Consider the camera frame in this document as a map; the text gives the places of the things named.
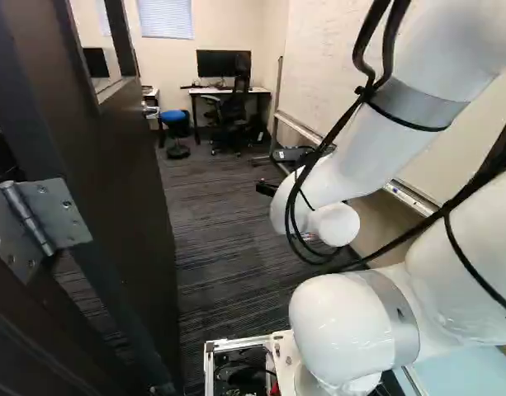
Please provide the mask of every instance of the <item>striped carpet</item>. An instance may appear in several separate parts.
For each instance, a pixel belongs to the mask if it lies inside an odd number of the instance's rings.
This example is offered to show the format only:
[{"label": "striped carpet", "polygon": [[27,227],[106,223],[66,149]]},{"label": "striped carpet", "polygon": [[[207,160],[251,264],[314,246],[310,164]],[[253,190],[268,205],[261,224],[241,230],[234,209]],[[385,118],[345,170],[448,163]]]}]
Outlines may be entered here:
[{"label": "striped carpet", "polygon": [[[252,153],[192,156],[169,161],[158,150],[177,244],[182,364],[186,394],[203,394],[203,344],[288,328],[291,292],[318,272],[300,262],[268,218],[271,198],[255,182],[281,181],[270,163],[252,167]],[[354,258],[347,250],[339,261]]]}]

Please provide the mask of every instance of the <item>computer monitor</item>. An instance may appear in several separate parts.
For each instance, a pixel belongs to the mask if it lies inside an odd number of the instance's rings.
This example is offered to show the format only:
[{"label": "computer monitor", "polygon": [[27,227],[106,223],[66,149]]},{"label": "computer monitor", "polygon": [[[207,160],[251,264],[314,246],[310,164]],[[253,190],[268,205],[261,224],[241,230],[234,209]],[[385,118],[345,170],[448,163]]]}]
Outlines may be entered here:
[{"label": "computer monitor", "polygon": [[93,78],[108,78],[110,72],[107,68],[106,56],[102,48],[83,48],[84,57],[86,58],[87,69]]},{"label": "computer monitor", "polygon": [[196,55],[199,77],[235,77],[239,74],[239,65],[244,63],[250,69],[251,51],[198,49]]}]

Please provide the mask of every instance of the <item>door hinge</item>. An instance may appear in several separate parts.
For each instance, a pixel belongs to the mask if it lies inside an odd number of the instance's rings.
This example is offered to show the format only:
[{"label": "door hinge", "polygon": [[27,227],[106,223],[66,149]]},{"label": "door hinge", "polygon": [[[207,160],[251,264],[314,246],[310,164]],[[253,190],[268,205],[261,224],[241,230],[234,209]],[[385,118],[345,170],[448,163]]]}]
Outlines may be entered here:
[{"label": "door hinge", "polygon": [[0,258],[21,281],[57,249],[91,241],[64,179],[0,184]]}]

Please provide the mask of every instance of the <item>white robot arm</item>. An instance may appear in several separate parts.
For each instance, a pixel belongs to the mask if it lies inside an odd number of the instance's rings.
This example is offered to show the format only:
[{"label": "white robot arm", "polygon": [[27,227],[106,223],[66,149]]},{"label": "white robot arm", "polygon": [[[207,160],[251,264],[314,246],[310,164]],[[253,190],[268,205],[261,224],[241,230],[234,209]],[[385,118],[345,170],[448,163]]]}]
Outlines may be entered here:
[{"label": "white robot arm", "polygon": [[[427,0],[416,13],[375,106],[362,105],[335,152],[305,179],[314,210],[301,195],[295,202],[298,229],[331,246],[350,243],[359,229],[357,213],[340,202],[383,187],[506,68],[506,0]],[[294,183],[290,175],[272,201],[279,233]],[[436,222],[404,263],[306,281],[290,321],[302,370],[329,394],[368,394],[383,370],[506,344],[506,172]]]}]

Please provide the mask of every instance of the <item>black office chair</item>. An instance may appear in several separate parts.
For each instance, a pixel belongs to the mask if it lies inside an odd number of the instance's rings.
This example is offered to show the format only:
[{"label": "black office chair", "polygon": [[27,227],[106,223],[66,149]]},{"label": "black office chair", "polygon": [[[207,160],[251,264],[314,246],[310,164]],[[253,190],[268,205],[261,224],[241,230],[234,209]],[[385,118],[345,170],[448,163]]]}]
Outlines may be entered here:
[{"label": "black office chair", "polygon": [[232,149],[237,156],[241,155],[241,148],[246,142],[248,128],[245,103],[249,90],[249,77],[238,76],[234,80],[233,93],[226,101],[212,95],[201,95],[214,111],[207,113],[212,119],[215,131],[210,136],[211,154]]}]

